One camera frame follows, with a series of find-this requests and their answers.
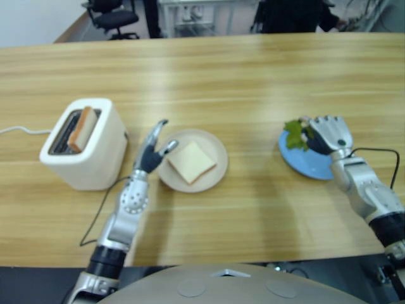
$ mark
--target person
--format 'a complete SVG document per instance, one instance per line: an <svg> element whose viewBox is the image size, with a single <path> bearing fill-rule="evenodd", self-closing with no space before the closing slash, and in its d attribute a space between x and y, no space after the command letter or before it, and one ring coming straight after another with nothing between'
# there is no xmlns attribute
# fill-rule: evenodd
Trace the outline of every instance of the person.
<svg viewBox="0 0 405 304"><path fill-rule="evenodd" d="M315 32L319 25L328 32L346 24L331 13L322 0L267 0L262 33Z"/></svg>
<svg viewBox="0 0 405 304"><path fill-rule="evenodd" d="M159 27L158 0L144 0L147 31L151 39L163 38Z"/></svg>

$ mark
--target white plate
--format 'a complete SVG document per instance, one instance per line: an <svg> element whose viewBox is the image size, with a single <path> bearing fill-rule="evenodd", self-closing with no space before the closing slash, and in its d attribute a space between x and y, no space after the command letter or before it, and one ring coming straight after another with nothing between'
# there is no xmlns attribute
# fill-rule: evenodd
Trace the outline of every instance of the white plate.
<svg viewBox="0 0 405 304"><path fill-rule="evenodd" d="M189 185L183 180L180 174L177 173L176 169L170 165L169 161L164 158L158 167L158 175L167 186L180 192L196 193L212 188L219 183L228 168L228 153L223 143L216 136L198 129L181 130L166 138L161 148L172 140L178 141L176 149L182 149L189 142L195 141L198 146L216 162L216 166L202 174L195 182Z"/></svg>

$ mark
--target table surface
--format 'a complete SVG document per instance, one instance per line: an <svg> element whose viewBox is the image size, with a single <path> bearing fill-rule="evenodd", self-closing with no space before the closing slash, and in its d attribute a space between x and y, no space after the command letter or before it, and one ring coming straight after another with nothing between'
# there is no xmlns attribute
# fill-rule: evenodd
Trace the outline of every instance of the table surface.
<svg viewBox="0 0 405 304"><path fill-rule="evenodd" d="M54 44L0 49L0 129L50 129L78 98L110 98L130 134L121 175L148 130L198 128L226 146L209 191L172 191L150 176L150 204L127 265L257 262L381 253L333 181L282 159L284 122L342 115L355 146L405 155L403 34L290 34ZM0 265L84 267L78 243L103 192L70 188L39 162L44 135L0 135ZM362 152L389 184L391 154ZM405 199L402 163L395 190ZM111 195L90 238L114 209Z"/></svg>

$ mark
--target black cable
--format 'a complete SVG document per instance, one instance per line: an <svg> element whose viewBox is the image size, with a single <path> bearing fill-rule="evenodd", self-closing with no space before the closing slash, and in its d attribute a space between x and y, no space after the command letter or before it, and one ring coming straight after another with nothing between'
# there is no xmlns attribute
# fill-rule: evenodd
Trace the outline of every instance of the black cable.
<svg viewBox="0 0 405 304"><path fill-rule="evenodd" d="M309 275L307 274L307 272L304 269L299 268L299 267L291 269L290 271L288 271L288 273L292 274L295 271L299 271L300 273L302 273L305 276L305 278L309 279Z"/></svg>
<svg viewBox="0 0 405 304"><path fill-rule="evenodd" d="M396 165L395 165L394 174L392 174L391 185L390 185L390 188L392 189L392 188L394 187L395 179L397 178L397 173L398 173L398 169L399 169L399 162L400 162L400 160L401 160L400 157L399 157L398 151L396 151L396 150L394 150L394 149L356 148L356 149L354 149L354 150L349 154L348 157L351 157L354 152L359 151L359 150L393 152L393 153L396 154L396 156L397 156L397 163L396 163Z"/></svg>
<svg viewBox="0 0 405 304"><path fill-rule="evenodd" d="M353 0L350 0L347 4L346 4L346 9L349 8L350 4L353 3Z"/></svg>
<svg viewBox="0 0 405 304"><path fill-rule="evenodd" d="M69 294L71 293L71 291L74 289L74 285L68 289L68 291L65 293L65 295L63 296L62 300L61 300L61 304L65 304L66 300L69 297Z"/></svg>
<svg viewBox="0 0 405 304"><path fill-rule="evenodd" d="M381 10L381 3L382 3L382 1L378 1L377 2L377 7L375 8L375 11L379 11L378 21L380 22L383 29L385 29L389 33L392 33L392 31L385 26L384 21L382 20L383 11Z"/></svg>
<svg viewBox="0 0 405 304"><path fill-rule="evenodd" d="M87 245L87 244L90 244L90 243L93 243L93 242L96 242L96 241L97 241L96 239L91 239L90 241L86 241L86 242L85 242L84 240L85 240L86 237L89 235L91 229L93 228L94 224L96 223L96 220L97 220L97 218L99 217L101 210L103 209L103 206L104 206L104 204L105 204L105 202L106 202L106 199L107 199L107 196L108 196L109 192L114 188L115 185L117 185L119 182L121 182L121 181L123 181L123 180L125 180L125 179L129 179L129 176L122 177L121 179L117 179L117 180L115 181L115 183L114 183L110 188L107 189L106 194L104 195L104 198L103 198L103 200L101 201L100 207L99 207L99 209L97 210L96 216L94 217L94 219L93 219L93 221L91 222L89 228L87 229L87 231L85 232L85 234L84 234L82 240L80 241L80 244L79 244L80 247L83 247L83 246L85 246L85 245Z"/></svg>

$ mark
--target wall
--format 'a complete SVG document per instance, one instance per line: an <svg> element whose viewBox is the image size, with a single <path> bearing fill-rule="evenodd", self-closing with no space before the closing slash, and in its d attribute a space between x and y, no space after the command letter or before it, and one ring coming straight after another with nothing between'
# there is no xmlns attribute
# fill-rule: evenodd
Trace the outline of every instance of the wall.
<svg viewBox="0 0 405 304"><path fill-rule="evenodd" d="M0 47L53 43L82 13L85 0L4 0Z"/></svg>

